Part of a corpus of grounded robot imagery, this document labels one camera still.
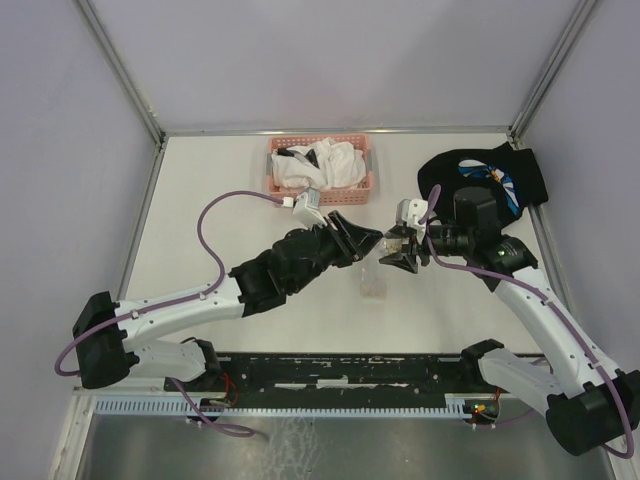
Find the clear pill bottle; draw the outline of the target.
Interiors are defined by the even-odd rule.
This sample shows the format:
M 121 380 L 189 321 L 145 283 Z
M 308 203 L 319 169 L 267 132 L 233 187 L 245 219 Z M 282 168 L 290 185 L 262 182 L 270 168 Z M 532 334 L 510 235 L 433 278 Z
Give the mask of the clear pill bottle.
M 382 256 L 394 255 L 403 251 L 405 240 L 403 238 L 383 238 L 380 242 Z

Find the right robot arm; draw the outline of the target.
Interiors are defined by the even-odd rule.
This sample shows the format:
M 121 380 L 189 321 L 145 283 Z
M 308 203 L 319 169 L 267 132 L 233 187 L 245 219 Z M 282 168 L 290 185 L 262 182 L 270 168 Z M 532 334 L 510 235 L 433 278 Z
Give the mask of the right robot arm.
M 495 340 L 468 347 L 458 368 L 467 389 L 487 385 L 506 391 L 541 415 L 555 440 L 570 454 L 598 447 L 623 459 L 635 453 L 639 426 L 639 373 L 624 372 L 585 333 L 558 298 L 537 259 L 519 239 L 506 235 L 492 192 L 458 190 L 452 221 L 439 221 L 434 210 L 440 187 L 426 199 L 404 199 L 394 226 L 384 239 L 381 263 L 410 273 L 435 261 L 480 278 L 520 320 L 549 368 L 517 357 Z

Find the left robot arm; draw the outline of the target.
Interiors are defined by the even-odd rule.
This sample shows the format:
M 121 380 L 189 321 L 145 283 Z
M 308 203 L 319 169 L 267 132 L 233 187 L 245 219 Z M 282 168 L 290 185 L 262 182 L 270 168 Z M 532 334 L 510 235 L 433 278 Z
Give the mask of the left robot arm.
M 174 378 L 212 389 L 221 378 L 212 343 L 172 343 L 165 336 L 278 308 L 328 268 L 363 260 L 382 237 L 382 232 L 332 211 L 323 224 L 288 232 L 256 258 L 232 268 L 219 283 L 137 301 L 96 293 L 72 328 L 81 384 L 101 389 L 127 377 Z

